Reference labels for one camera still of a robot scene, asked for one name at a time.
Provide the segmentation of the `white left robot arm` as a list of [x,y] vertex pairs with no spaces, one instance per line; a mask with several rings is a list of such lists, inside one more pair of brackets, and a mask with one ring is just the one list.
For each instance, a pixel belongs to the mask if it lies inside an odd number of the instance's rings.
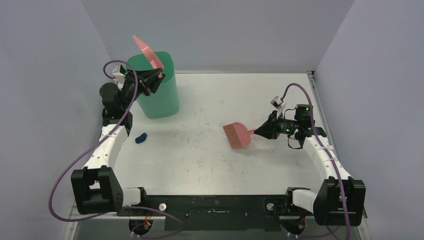
[[118,212],[128,206],[139,216],[149,210],[145,189],[122,188],[113,168],[132,129],[133,115],[129,112],[132,100],[156,93],[165,75],[161,68],[137,71],[122,68],[120,72],[122,87],[107,82],[99,90],[103,104],[99,146],[91,151],[86,164],[70,176],[81,215]]

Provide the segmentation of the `small dark blue paper scrap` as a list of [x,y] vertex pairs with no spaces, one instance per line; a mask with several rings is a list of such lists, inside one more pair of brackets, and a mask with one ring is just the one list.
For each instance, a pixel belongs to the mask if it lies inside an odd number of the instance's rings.
[[145,132],[143,132],[141,135],[136,137],[134,141],[136,144],[141,144],[147,139],[147,136],[148,135]]

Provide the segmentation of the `green plastic waste bin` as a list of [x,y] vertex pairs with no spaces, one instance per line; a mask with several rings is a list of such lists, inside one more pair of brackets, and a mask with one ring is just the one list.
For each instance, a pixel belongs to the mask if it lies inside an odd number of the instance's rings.
[[179,110],[174,61],[168,52],[156,51],[155,54],[164,65],[162,73],[165,78],[156,93],[150,96],[140,95],[136,100],[150,119],[171,116]]

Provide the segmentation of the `pink plastic hand brush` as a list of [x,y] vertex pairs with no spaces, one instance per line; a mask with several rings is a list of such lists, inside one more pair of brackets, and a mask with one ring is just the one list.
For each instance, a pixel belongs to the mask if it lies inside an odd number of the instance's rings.
[[247,148],[251,143],[251,136],[255,134],[256,129],[248,129],[241,122],[233,122],[222,126],[224,134],[232,149]]

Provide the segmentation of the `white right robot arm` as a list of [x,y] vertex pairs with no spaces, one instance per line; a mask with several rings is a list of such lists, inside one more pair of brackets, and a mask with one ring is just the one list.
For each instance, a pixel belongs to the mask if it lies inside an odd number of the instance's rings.
[[318,192],[289,187],[288,197],[282,201],[284,211],[294,215],[303,209],[313,214],[321,226],[359,226],[364,211],[365,183],[354,179],[337,159],[327,134],[311,119],[311,105],[298,104],[294,111],[294,118],[286,119],[284,114],[274,110],[254,131],[255,135],[269,140],[275,140],[281,134],[293,137],[299,142],[299,149],[311,158],[323,180]]

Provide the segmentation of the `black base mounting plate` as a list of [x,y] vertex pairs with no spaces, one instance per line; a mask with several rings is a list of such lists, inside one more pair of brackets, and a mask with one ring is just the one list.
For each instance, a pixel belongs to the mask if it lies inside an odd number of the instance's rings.
[[150,195],[145,206],[159,209],[180,222],[165,217],[166,231],[280,231],[280,221],[295,222],[311,213],[277,195]]

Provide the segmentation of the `pink plastic dustpan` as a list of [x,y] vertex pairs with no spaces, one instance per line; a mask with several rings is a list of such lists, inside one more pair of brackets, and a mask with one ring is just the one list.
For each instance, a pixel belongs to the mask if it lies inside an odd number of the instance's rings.
[[145,59],[150,63],[153,69],[165,69],[164,64],[157,56],[157,54],[151,49],[151,47],[146,44],[143,40],[141,40],[138,36],[132,35],[134,42],[137,44],[139,50],[144,55]]

